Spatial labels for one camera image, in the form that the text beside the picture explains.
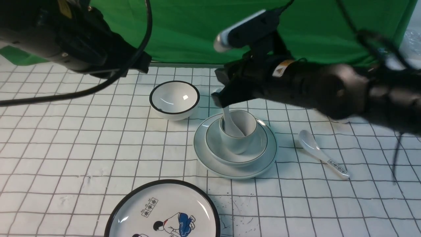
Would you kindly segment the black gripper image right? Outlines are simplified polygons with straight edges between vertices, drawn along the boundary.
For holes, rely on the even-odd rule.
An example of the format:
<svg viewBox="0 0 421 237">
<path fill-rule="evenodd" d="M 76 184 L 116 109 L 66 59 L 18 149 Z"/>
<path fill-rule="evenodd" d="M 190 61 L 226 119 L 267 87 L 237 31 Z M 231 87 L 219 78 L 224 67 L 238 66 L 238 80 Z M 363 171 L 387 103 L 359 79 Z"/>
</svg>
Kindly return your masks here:
<svg viewBox="0 0 421 237">
<path fill-rule="evenodd" d="M 328 116 L 316 91 L 325 64 L 294 60 L 286 56 L 245 57 L 215 70 L 222 90 L 211 94 L 219 108 L 253 100 L 266 99 L 306 109 L 316 109 Z"/>
</svg>

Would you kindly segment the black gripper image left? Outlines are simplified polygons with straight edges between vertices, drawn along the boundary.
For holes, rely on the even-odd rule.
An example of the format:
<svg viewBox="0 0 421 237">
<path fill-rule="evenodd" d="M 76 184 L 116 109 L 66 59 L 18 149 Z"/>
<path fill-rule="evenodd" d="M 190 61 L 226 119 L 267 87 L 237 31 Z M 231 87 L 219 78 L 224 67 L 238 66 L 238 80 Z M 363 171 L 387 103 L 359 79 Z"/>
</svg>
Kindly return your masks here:
<svg viewBox="0 0 421 237">
<path fill-rule="evenodd" d="M 92 76 L 99 79 L 108 79 L 115 74 L 122 66 L 129 62 L 137 51 L 127 42 L 117 42 L 107 51 L 107 59 L 104 65 L 94 66 L 92 68 Z M 141 56 L 131 63 L 129 68 L 122 74 L 125 77 L 130 69 L 135 69 L 141 73 L 148 73 L 152 56 L 146 52 L 142 52 Z"/>
</svg>

